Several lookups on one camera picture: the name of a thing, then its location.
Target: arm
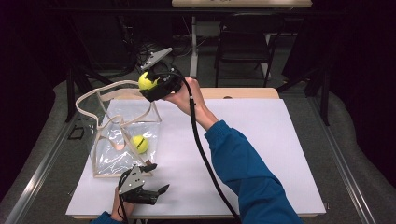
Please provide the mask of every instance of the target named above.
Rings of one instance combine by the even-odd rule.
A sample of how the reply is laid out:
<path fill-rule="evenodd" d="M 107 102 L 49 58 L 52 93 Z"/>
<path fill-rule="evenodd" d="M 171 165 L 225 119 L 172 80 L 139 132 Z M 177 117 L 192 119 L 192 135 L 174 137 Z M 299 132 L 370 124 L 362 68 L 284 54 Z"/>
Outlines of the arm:
<path fill-rule="evenodd" d="M 125 213 L 128 216 L 132 214 L 134 211 L 134 204 L 133 203 L 123 203 L 125 208 Z M 123 220 L 120 214 L 122 214 L 120 208 L 120 198 L 119 198 L 119 188 L 115 188 L 114 190 L 114 201 L 113 201 L 113 209 L 111 214 L 108 212 L 103 212 L 97 219 L 93 220 L 91 224 L 122 224 Z"/>
<path fill-rule="evenodd" d="M 186 78 L 195 102 L 197 122 L 207 131 L 205 137 L 212 163 L 221 181 L 238 195 L 244 223 L 302 223 L 292 209 L 285 191 L 244 135 L 227 126 L 206 107 L 198 81 Z M 190 115 L 189 95 L 180 91 L 164 100 Z"/>

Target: gray carpet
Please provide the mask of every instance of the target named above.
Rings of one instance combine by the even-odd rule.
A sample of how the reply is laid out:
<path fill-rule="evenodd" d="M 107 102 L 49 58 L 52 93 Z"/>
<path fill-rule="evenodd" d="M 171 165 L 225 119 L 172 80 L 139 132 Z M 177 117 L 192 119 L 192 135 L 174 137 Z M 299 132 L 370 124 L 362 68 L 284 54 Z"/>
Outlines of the gray carpet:
<path fill-rule="evenodd" d="M 202 87 L 214 86 L 214 45 L 211 40 L 206 40 L 199 48 L 198 77 Z M 283 37 L 278 45 L 272 78 L 268 87 L 277 87 L 283 84 L 284 77 L 281 71 L 287 59 L 292 44 L 291 37 Z M 173 59 L 177 68 L 185 75 L 190 70 L 190 57 L 176 57 Z M 136 79 L 137 74 L 127 77 Z M 100 86 L 98 82 L 92 81 L 93 85 Z M 221 82 L 220 86 L 235 86 L 240 82 Z M 257 80 L 242 84 L 243 86 L 260 86 Z M 327 214 L 313 218 L 303 218 L 304 223 L 365 223 L 357 210 L 351 197 L 350 190 L 346 187 L 346 181 L 340 175 L 339 167 L 333 155 L 332 142 L 329 140 L 329 132 L 336 141 L 336 146 L 341 149 L 346 159 L 347 166 L 353 174 L 359 189 L 364 196 L 367 207 L 370 209 L 375 222 L 368 223 L 395 223 L 396 215 L 396 193 L 395 189 L 388 184 L 384 177 L 367 161 L 356 145 L 353 123 L 342 104 L 333 94 L 330 96 L 329 121 L 331 126 L 323 128 L 318 118 L 318 110 L 315 107 L 315 98 L 305 98 L 302 94 L 305 83 L 300 83 L 290 90 L 281 93 L 290 117 L 300 139 L 304 154 L 311 168 L 314 179 L 318 185 L 319 193 L 324 203 L 327 204 Z M 86 147 L 80 140 L 68 140 L 67 137 L 59 139 L 63 132 L 64 120 L 66 118 L 66 95 L 65 83 L 55 88 L 57 99 L 49 116 L 48 123 L 32 154 L 25 163 L 23 170 L 15 181 L 12 190 L 8 192 L 0 204 L 0 223 L 5 223 L 9 214 L 18 202 L 18 199 L 26 191 L 26 185 L 35 174 L 43 158 L 48 155 L 55 143 L 59 145 L 59 154 L 54 155 L 54 163 L 51 171 L 42 176 L 45 182 L 40 188 L 31 204 L 26 204 L 24 213 L 20 213 L 20 223 L 88 223 L 78 221 L 66 216 L 64 213 L 70 202 L 70 192 L 76 187 L 83 165 L 88 156 Z M 73 128 L 79 121 L 67 124 L 66 128 Z"/>

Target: clear plastic bag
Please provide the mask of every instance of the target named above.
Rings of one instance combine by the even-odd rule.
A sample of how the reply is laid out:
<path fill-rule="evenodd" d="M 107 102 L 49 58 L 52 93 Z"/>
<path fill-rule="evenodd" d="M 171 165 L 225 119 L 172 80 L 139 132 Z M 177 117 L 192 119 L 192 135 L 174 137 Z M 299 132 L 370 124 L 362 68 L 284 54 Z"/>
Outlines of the clear plastic bag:
<path fill-rule="evenodd" d="M 161 117 L 137 82 L 120 81 L 90 91 L 76 101 L 92 159 L 93 176 L 120 176 L 135 164 L 155 162 Z M 141 147 L 134 137 L 147 141 Z"/>

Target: white tabletop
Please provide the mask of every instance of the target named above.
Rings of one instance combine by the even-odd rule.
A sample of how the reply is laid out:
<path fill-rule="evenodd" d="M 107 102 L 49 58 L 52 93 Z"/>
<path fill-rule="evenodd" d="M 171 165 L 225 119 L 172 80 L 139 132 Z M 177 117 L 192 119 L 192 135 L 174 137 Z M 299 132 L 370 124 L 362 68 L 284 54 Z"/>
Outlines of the white tabletop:
<path fill-rule="evenodd" d="M 283 100 L 213 99 L 206 100 L 206 103 L 219 119 L 226 120 L 248 138 L 281 181 L 290 204 L 299 216 L 326 212 Z M 158 101 L 156 104 L 163 119 L 155 161 L 158 167 L 153 176 L 145 177 L 144 189 L 157 190 L 166 184 L 170 187 L 155 205 L 139 204 L 133 217 L 230 217 L 231 213 L 216 192 L 199 154 L 190 117 L 168 102 Z M 205 131 L 199 128 L 199 133 L 210 160 Z M 92 163 L 87 159 L 66 214 L 75 218 L 91 218 L 105 210 L 111 212 L 118 181 L 118 178 L 93 178 Z M 225 185 L 220 185 L 238 211 L 237 197 Z"/>

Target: hand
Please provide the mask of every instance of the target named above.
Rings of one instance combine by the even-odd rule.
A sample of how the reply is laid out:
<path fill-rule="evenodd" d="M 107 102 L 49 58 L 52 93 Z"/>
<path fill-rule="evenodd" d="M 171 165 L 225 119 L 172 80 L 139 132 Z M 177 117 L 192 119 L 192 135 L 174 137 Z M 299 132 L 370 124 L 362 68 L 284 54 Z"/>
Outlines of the hand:
<path fill-rule="evenodd" d="M 128 218 L 134 211 L 134 203 L 123 203 L 123 206 L 125 208 L 125 213 L 127 216 L 126 218 Z M 120 208 L 119 188 L 116 187 L 114 192 L 114 202 L 113 202 L 113 210 L 111 212 L 111 218 L 117 221 L 123 221 L 122 217 L 120 217 L 119 215 L 119 209 L 120 209 L 120 214 L 123 215 L 122 209 Z"/>
<path fill-rule="evenodd" d="M 186 81 L 191 88 L 193 100 L 195 102 L 195 116 L 197 122 L 205 129 L 208 130 L 214 123 L 218 121 L 216 116 L 206 107 L 204 97 L 201 93 L 199 83 L 196 79 L 186 77 Z M 171 93 L 163 98 L 169 101 L 186 113 L 191 115 L 190 112 L 190 96 L 188 89 L 184 82 L 182 82 L 181 89 L 177 93 Z"/>

